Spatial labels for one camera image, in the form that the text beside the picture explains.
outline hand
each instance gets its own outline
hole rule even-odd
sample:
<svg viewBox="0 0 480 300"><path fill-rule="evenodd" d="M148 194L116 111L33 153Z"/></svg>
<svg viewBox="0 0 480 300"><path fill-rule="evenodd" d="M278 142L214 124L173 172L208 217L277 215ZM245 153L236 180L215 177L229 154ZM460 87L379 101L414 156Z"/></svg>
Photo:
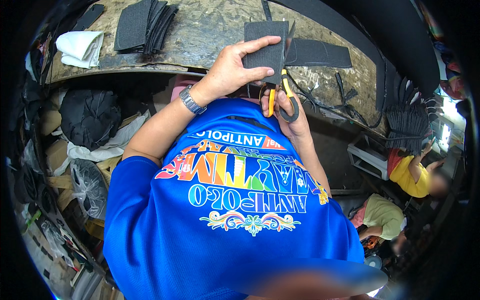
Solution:
<svg viewBox="0 0 480 300"><path fill-rule="evenodd" d="M435 142L435 138L429 140L428 143L425 145L425 148L421 152L425 155L429 153L430 150L432 149L433 142Z"/></svg>
<svg viewBox="0 0 480 300"><path fill-rule="evenodd" d="M248 53L280 42L279 36L264 36L249 42L229 45L220 51L207 75L195 84L190 95L200 106L231 94L251 81L272 76L274 70L268 67L245 69L241 59Z"/></svg>
<svg viewBox="0 0 480 300"><path fill-rule="evenodd" d="M264 92L264 95L260 99L262 105L262 111L264 116L268 116L268 99L270 96L270 89L267 89ZM309 144L312 141L312 135L310 134L310 127L308 126L307 116L303 110L300 99L297 94L293 93L295 100L299 105L299 117L293 122L286 122L281 116L279 116L278 110L279 107L283 108L289 116L293 115L293 107L290 103L290 100L287 99L287 95L284 91L275 92L275 112L278 116L278 124L283 134L290 140L295 148L302 144Z"/></svg>

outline worn wooden table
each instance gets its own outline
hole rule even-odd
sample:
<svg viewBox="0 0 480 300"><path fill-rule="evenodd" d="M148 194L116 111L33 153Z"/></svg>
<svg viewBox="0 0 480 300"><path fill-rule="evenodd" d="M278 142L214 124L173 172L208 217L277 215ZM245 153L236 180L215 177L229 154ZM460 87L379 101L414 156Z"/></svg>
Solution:
<svg viewBox="0 0 480 300"><path fill-rule="evenodd" d="M103 45L100 51L100 66L82 69L61 63L61 53L57 52L52 68L47 76L47 83L55 83L79 76L112 72L165 72L194 73L192 68L209 69L220 50L230 44L243 40L243 24L249 21L264 21L265 14L260 0L169 0L169 4L178 4L179 11L167 32L162 53L144 55L139 53L117 54L113 51L117 24L122 9L138 0L100 0L97 4L105 5L104 12L87 29L104 31ZM379 112L375 110L376 100L376 66L363 52L347 42L328 28L291 9L275 3L269 3L274 21L283 18L297 20L295 37L321 40L327 43L348 47L352 68L332 67L288 67L295 81L305 90L319 88L312 95L327 105L341 104L341 96L335 73L340 72L344 89L347 92L355 87L358 95L349 101L353 107L371 125L375 124ZM318 114L304 105L309 115ZM344 118L350 117L337 110ZM358 119L352 120L363 126ZM385 136L385 118L380 125L371 130Z"/></svg>

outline yellow scissor handle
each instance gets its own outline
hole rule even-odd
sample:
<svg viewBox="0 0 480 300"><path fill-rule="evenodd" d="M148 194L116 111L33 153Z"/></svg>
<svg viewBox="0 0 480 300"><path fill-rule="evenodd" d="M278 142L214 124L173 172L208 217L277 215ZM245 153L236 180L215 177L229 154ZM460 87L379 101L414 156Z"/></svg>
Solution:
<svg viewBox="0 0 480 300"><path fill-rule="evenodd" d="M261 101L262 95L264 94L264 89L270 89L270 96L268 97L268 117L273 115L274 111L274 102L275 102L275 85L274 84L263 84L260 88L260 94L258 95L258 100Z"/></svg>
<svg viewBox="0 0 480 300"><path fill-rule="evenodd" d="M290 90L290 86L288 85L288 77L287 77L287 70L282 70L282 88L287 94L287 98L290 100L290 103L293 107L293 115L289 116L287 112L283 108L279 108L280 116L288 123L295 121L299 117L299 105L297 100L293 96L292 90Z"/></svg>

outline blue t-shirt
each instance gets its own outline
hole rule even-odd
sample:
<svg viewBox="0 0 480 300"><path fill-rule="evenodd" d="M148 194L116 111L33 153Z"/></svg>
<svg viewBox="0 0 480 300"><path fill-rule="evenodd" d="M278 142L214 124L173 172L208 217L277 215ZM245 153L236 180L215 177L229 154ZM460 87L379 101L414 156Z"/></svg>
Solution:
<svg viewBox="0 0 480 300"><path fill-rule="evenodd" d="M363 263L352 223L302 166L277 120L241 99L209 104L162 168L140 156L115 168L104 255L128 300L244 299L221 286L220 275L260 260Z"/></svg>

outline metal watch band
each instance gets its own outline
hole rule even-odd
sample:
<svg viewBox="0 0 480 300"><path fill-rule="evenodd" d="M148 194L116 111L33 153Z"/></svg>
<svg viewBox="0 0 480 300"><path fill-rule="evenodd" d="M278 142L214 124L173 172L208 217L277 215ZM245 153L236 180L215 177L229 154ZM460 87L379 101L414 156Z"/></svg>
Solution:
<svg viewBox="0 0 480 300"><path fill-rule="evenodd" d="M195 101L192 99L192 96L190 96L190 89L192 88L192 85L189 84L186 88L184 88L179 96L182 102L185 104L185 106L189 109L194 114L201 115L204 111L207 110L207 107L201 107L200 105L196 104Z"/></svg>

